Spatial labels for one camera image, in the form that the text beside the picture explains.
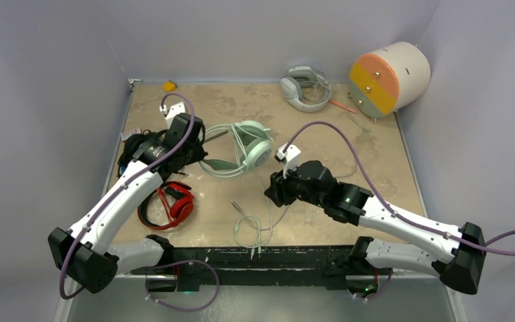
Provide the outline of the red headphones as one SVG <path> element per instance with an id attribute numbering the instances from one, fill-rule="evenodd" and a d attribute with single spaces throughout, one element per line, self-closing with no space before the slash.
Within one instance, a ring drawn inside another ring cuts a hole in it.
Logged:
<path id="1" fill-rule="evenodd" d="M 191 190 L 192 188 L 183 182 L 164 182 L 140 203 L 137 208 L 139 221 L 155 231 L 164 231 L 177 227 L 190 216 L 194 209 L 194 195 L 191 193 Z M 155 194 L 159 196 L 168 219 L 165 225 L 155 224 L 148 218 L 148 203 Z"/>

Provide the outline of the black blue headphones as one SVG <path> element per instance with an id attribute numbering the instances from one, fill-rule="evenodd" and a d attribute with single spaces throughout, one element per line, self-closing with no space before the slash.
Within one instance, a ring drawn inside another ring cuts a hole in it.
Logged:
<path id="1" fill-rule="evenodd" d="M 145 129 L 140 133 L 134 133 L 128 137 L 123 145 L 123 151 L 117 161 L 117 178 L 125 172 L 127 165 L 133 160 L 133 155 L 139 150 L 140 146 L 148 140 L 160 139 L 168 130 L 151 131 Z"/>

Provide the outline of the mint green headphones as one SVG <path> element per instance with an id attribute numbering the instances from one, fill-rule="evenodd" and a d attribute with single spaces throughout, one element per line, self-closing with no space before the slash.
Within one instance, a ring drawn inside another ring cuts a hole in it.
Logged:
<path id="1" fill-rule="evenodd" d="M 261 166 L 271 155 L 274 139 L 270 128 L 257 121 L 219 124 L 205 131 L 205 142 L 230 133 L 233 136 L 235 161 L 205 159 L 198 164 L 215 178 L 233 178 Z"/>

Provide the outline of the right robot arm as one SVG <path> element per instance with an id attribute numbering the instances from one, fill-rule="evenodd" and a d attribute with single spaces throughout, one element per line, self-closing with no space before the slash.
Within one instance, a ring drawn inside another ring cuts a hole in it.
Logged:
<path id="1" fill-rule="evenodd" d="M 421 217 L 380 201 L 356 184 L 339 182 L 318 160 L 294 170 L 274 172 L 264 194 L 276 206 L 302 201 L 321 208 L 339 223 L 382 231 L 401 239 L 394 244 L 358 238 L 350 254 L 352 269 L 399 268 L 439 278 L 463 294 L 477 294 L 486 253 L 480 226 L 456 226 Z"/>

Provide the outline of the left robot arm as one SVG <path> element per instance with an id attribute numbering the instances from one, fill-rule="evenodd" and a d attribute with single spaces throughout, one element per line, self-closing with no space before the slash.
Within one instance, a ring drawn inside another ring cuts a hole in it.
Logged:
<path id="1" fill-rule="evenodd" d="M 156 274 L 171 270 L 173 256 L 164 250 L 168 241 L 162 237 L 150 235 L 122 246 L 111 243 L 151 193 L 166 184 L 172 174 L 207 155 L 201 142 L 204 130 L 202 119 L 179 113 L 161 139 L 146 140 L 139 145 L 119 180 L 91 211 L 68 229 L 52 230 L 48 245 L 54 264 L 61 271 L 63 299 L 78 294 L 65 290 L 66 278 L 95 294 L 118 274 L 144 267 Z"/>

